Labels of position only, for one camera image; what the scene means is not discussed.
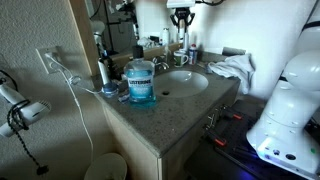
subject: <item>bottle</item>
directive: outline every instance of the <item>bottle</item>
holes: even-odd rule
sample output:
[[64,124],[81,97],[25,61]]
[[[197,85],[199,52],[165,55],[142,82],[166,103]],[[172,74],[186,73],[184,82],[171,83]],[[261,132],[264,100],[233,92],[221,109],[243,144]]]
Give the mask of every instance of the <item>bottle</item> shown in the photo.
[[162,32],[162,46],[168,46],[170,41],[169,28],[163,28]]
[[128,78],[130,104],[137,107],[150,107],[156,102],[153,89],[154,64],[145,61],[143,47],[132,47],[133,61],[124,67],[124,73]]
[[189,49],[189,64],[194,65],[197,63],[198,50],[195,44],[192,44]]

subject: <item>bathroom sink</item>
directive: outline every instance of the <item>bathroom sink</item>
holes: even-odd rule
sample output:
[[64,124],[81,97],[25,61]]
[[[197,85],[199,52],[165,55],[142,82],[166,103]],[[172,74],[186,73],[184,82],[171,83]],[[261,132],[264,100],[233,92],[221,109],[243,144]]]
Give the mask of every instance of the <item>bathroom sink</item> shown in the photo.
[[154,78],[156,95],[171,98],[193,96],[205,90],[208,80],[192,71],[170,71]]

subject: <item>mouthwash bottle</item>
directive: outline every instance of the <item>mouthwash bottle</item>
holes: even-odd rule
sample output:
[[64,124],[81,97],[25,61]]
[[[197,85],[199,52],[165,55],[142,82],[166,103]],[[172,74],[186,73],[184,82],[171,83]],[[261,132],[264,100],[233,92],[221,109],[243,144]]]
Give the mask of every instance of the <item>mouthwash bottle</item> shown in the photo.
[[144,60],[143,47],[132,47],[133,61],[124,67],[128,78],[129,101],[137,107],[150,107],[156,102],[153,89],[154,64]]

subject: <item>wall outlet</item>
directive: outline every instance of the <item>wall outlet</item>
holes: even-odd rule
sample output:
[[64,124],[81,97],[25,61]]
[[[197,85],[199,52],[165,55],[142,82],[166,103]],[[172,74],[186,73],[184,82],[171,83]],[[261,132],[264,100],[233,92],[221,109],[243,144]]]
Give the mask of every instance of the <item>wall outlet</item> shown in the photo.
[[55,54],[56,60],[58,62],[61,62],[57,46],[48,47],[48,48],[37,48],[36,50],[37,50],[37,53],[39,55],[40,60],[42,61],[42,64],[43,64],[44,68],[47,71],[47,74],[52,74],[52,73],[59,72],[58,70],[55,70],[55,69],[51,68],[50,64],[53,61],[45,56],[46,53],[52,52],[52,53]]

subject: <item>white towel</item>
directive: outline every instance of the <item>white towel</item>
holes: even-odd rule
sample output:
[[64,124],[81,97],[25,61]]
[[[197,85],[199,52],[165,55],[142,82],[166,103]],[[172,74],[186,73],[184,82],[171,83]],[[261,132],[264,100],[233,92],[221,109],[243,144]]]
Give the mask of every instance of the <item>white towel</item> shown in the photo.
[[243,94],[248,94],[250,89],[250,80],[254,72],[250,63],[250,55],[237,55],[225,59],[224,62],[210,62],[208,68],[218,75],[228,77],[238,77],[241,80],[241,89]]

